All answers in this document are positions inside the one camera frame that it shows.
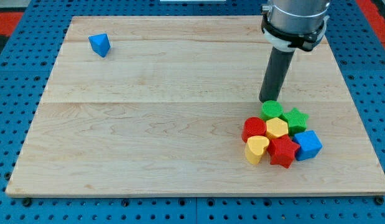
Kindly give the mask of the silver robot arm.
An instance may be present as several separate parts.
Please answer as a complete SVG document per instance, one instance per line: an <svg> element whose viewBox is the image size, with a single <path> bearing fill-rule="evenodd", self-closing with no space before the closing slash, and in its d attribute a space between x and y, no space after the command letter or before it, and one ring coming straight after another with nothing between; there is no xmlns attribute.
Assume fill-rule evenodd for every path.
<svg viewBox="0 0 385 224"><path fill-rule="evenodd" d="M268 0L261 5L261 30L282 52L312 51L327 29L330 0Z"/></svg>

